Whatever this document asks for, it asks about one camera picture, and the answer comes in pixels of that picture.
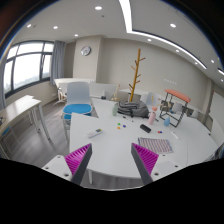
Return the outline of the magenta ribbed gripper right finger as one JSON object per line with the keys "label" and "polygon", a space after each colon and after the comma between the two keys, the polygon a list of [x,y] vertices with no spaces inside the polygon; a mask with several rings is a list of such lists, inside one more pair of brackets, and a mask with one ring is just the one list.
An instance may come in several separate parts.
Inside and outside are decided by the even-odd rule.
{"label": "magenta ribbed gripper right finger", "polygon": [[153,182],[151,173],[159,155],[138,144],[131,145],[131,154],[140,173],[144,185]]}

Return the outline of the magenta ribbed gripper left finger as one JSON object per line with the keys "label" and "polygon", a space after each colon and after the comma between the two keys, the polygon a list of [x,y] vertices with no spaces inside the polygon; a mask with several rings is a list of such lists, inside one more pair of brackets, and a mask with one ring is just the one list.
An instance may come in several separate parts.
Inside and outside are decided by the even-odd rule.
{"label": "magenta ribbed gripper left finger", "polygon": [[72,173],[71,181],[79,185],[83,179],[92,155],[92,144],[87,144],[65,156],[65,161]]}

